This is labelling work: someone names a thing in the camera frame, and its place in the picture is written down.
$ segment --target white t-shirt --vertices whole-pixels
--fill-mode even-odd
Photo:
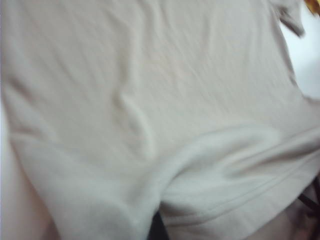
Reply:
[[[8,0],[12,146],[64,240],[240,240],[320,169],[299,0]]]

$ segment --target shirt sleeve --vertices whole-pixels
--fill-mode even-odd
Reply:
[[[280,21],[298,36],[305,33],[301,20],[303,0],[271,0],[276,7]]]

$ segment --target white wall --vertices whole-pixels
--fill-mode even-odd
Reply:
[[[320,98],[320,17],[302,8],[305,35],[297,37],[281,26],[287,41],[297,83],[305,95]]]

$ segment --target cotton fabric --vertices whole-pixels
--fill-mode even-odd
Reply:
[[[63,240],[240,240],[320,169],[297,0],[3,1],[13,149]]]

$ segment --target stitched hem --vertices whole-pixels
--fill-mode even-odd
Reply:
[[[308,157],[303,165],[263,193],[244,204],[212,216],[203,223],[168,226],[172,239],[240,240],[277,216],[289,206],[314,179],[320,170],[320,150]]]

